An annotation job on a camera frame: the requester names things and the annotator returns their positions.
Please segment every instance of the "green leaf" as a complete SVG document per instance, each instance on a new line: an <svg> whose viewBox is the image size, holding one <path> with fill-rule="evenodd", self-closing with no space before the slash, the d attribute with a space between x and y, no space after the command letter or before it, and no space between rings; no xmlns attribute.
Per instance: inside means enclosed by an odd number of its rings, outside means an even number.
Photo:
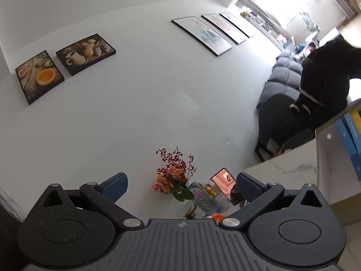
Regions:
<svg viewBox="0 0 361 271"><path fill-rule="evenodd" d="M172 192L173 192L173 195L174 195L174 194L178 194L180 191L179 191L179 188L175 187L175 188L173 188Z"/></svg>
<svg viewBox="0 0 361 271"><path fill-rule="evenodd" d="M186 200L193 200L194 199L194 195L192 194L192 192L188 189L183 189L182 191L182 197Z"/></svg>
<svg viewBox="0 0 361 271"><path fill-rule="evenodd" d="M175 192L173 192L173 195L174 195L174 197L175 197L178 201L180 201L180 202L184 202L184 201L185 201L185 199L182 197L182 195L181 195L180 193L175 193Z"/></svg>

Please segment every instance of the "metal screw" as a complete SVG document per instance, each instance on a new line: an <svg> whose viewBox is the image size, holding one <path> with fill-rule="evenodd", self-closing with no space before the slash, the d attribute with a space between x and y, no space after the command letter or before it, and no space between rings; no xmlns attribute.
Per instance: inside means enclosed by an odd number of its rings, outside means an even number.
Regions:
<svg viewBox="0 0 361 271"><path fill-rule="evenodd" d="M237 218L225 218L222 220L222 223L228 227L236 227L241 224L241 221L239 221Z"/></svg>
<svg viewBox="0 0 361 271"><path fill-rule="evenodd" d="M123 221L124 226L138 227L141 225L141 221L137 218L128 218Z"/></svg>

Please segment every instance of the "smartphone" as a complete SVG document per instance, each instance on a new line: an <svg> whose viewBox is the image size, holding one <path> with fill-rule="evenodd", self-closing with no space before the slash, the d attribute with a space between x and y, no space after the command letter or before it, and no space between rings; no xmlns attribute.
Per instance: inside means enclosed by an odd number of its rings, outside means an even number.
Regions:
<svg viewBox="0 0 361 271"><path fill-rule="evenodd" d="M211 180L233 205L237 205L244 200L244 197L237 190L236 180L226 168L218 171L212 176Z"/></svg>

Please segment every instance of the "orange flower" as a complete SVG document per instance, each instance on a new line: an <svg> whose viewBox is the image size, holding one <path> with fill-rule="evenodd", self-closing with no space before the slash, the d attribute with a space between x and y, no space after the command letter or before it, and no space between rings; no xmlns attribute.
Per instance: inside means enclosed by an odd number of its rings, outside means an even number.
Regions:
<svg viewBox="0 0 361 271"><path fill-rule="evenodd" d="M157 193L159 190L160 190L161 193L165 193L165 194L169 194L169 193L170 193L170 186L169 186L169 185L165 185L165 184L163 184L163 183L161 183L161 182L157 182L156 184L153 184L152 187L153 187L153 189L154 189L154 191L155 191L156 193Z"/></svg>
<svg viewBox="0 0 361 271"><path fill-rule="evenodd" d="M154 191L157 193L162 188L162 183L157 182L156 184L153 184L152 187L153 187Z"/></svg>
<svg viewBox="0 0 361 271"><path fill-rule="evenodd" d="M167 176L164 173L161 173L161 174L157 175L157 181L164 184L164 185L167 185L167 186L169 186L171 188L174 188L174 185L172 184L171 181L168 180Z"/></svg>
<svg viewBox="0 0 361 271"><path fill-rule="evenodd" d="M180 179L181 174L184 173L184 168L177 168L175 166L172 166L168 169L168 171L170 175L172 175L172 177L174 177L175 179Z"/></svg>

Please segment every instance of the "water bottle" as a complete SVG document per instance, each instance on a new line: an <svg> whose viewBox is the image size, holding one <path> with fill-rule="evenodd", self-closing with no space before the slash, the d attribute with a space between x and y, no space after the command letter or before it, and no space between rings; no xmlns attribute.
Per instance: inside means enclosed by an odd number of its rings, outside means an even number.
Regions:
<svg viewBox="0 0 361 271"><path fill-rule="evenodd" d="M205 211L207 215L223 212L222 205L209 195L200 184L187 182L185 186L194 195L193 203Z"/></svg>

